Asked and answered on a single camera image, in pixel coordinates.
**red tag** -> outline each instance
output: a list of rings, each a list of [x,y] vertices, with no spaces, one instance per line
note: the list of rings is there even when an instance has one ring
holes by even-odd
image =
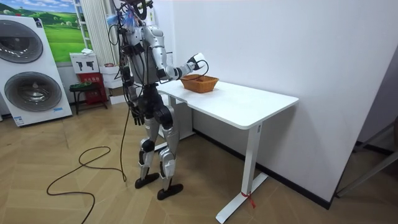
[[[249,195],[246,195],[243,192],[241,192],[241,194],[243,195],[243,197],[247,197],[250,200],[250,204],[253,208],[256,208],[256,204],[254,203],[254,200],[251,198],[251,192],[249,192]]]

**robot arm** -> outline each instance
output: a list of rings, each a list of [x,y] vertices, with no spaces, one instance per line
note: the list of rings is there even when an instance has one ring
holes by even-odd
[[[187,63],[177,68],[167,64],[163,32],[154,26],[145,26],[142,31],[143,38],[152,49],[152,56],[157,67],[157,76],[159,79],[178,80],[194,70],[202,68],[206,64],[202,53],[194,55]]]

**stacked washer dryer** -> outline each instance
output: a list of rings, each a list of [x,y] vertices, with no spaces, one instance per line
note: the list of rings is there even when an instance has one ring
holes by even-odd
[[[40,20],[0,15],[0,92],[18,126],[72,115]]]

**red box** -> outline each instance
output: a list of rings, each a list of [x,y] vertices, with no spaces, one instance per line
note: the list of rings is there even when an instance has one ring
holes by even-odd
[[[97,92],[95,91],[91,91],[91,92],[87,92],[85,93],[86,95],[86,103],[87,104],[93,104],[93,103],[97,103],[100,101],[106,101],[106,93],[105,93],[105,86],[104,86],[104,81],[102,79],[102,75],[99,72],[96,73],[81,73],[78,74],[79,75],[79,79],[81,82],[96,82],[99,83],[101,85],[101,96],[98,95]]]

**white curtain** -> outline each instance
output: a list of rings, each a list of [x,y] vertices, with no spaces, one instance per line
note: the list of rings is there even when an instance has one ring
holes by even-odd
[[[91,45],[97,55],[98,65],[117,63],[117,54],[114,52],[108,39],[108,25],[106,23],[107,7],[103,0],[80,0],[83,15],[87,24]]]

